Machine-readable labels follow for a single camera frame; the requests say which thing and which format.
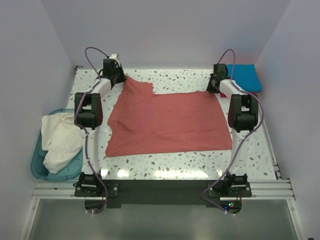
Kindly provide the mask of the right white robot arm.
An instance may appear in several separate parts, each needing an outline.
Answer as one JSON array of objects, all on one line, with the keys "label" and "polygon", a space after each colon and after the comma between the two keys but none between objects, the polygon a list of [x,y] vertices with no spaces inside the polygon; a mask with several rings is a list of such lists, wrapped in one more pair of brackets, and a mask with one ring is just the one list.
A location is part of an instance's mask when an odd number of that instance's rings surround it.
[{"label": "right white robot arm", "polygon": [[258,125],[259,102],[228,76],[228,68],[224,63],[213,65],[206,90],[223,94],[229,99],[227,123],[232,134],[231,160],[222,180],[232,185],[243,185],[248,179],[249,139]]}]

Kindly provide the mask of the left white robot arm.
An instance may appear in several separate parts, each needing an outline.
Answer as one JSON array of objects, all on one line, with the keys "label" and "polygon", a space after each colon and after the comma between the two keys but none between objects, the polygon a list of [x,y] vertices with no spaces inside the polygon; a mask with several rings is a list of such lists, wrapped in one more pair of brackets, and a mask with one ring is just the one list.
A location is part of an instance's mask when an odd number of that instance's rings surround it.
[{"label": "left white robot arm", "polygon": [[99,174],[98,140],[100,126],[103,123],[102,98],[116,84],[127,79],[119,55],[114,53],[103,60],[102,71],[92,86],[84,92],[77,92],[74,100],[74,124],[82,134],[83,167],[86,175]]}]

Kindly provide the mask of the salmon pink t shirt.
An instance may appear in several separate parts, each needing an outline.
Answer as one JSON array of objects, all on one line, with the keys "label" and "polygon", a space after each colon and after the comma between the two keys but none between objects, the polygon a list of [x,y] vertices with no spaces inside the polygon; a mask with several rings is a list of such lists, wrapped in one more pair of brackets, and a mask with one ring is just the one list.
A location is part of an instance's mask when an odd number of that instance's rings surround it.
[{"label": "salmon pink t shirt", "polygon": [[208,91],[156,94],[152,83],[128,77],[107,123],[108,157],[232,148],[222,107]]}]

